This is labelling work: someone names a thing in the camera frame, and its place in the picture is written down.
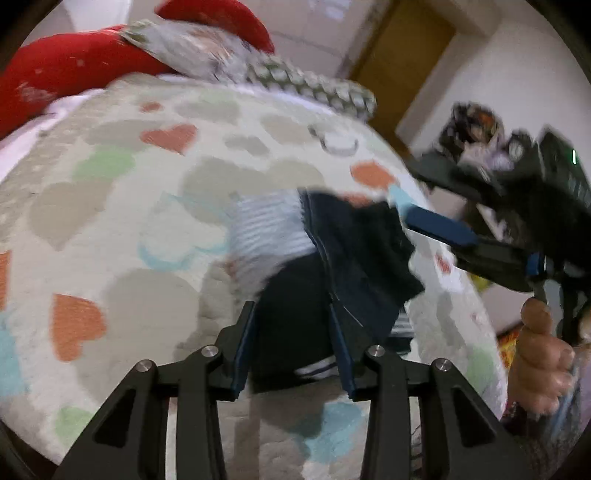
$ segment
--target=red pillow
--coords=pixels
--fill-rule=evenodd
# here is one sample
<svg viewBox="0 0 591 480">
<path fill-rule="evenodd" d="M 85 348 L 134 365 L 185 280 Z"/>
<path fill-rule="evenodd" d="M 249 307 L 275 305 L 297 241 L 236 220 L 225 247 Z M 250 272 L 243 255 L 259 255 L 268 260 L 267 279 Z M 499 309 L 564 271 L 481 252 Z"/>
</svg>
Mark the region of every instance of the red pillow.
<svg viewBox="0 0 591 480">
<path fill-rule="evenodd" d="M 0 75 L 0 139 L 63 96 L 104 88 L 127 73 L 172 71 L 120 39 L 120 29 L 59 34 L 19 48 Z"/>
<path fill-rule="evenodd" d="M 223 28 L 258 50 L 267 53 L 275 51 L 265 25 L 246 5 L 236 0 L 166 0 L 154 12 L 167 20 Z"/>
</svg>

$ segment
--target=heart pattern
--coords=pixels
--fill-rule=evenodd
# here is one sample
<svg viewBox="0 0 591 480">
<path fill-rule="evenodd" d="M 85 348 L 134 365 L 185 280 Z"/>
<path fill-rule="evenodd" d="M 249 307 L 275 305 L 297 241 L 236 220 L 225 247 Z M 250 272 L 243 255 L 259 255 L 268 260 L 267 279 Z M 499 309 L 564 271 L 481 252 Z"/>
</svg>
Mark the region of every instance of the heart pattern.
<svg viewBox="0 0 591 480">
<path fill-rule="evenodd" d="M 93 302 L 68 295 L 53 296 L 51 341 L 59 360 L 76 360 L 82 354 L 83 341 L 97 340 L 105 332 L 103 314 Z"/>
<path fill-rule="evenodd" d="M 139 111 L 142 113 L 150 113 L 162 110 L 162 108 L 162 104 L 159 102 L 145 102 L 139 107 Z"/>
<path fill-rule="evenodd" d="M 139 137 L 144 143 L 184 155 L 185 149 L 197 137 L 197 127 L 191 124 L 175 125 L 168 130 L 147 130 Z"/>
<path fill-rule="evenodd" d="M 8 296 L 8 266 L 10 263 L 10 250 L 0 254 L 0 312 L 6 309 Z"/>
<path fill-rule="evenodd" d="M 398 180 L 376 161 L 360 162 L 351 167 L 353 179 L 371 189 L 388 191 L 391 184 L 398 185 Z"/>
</svg>

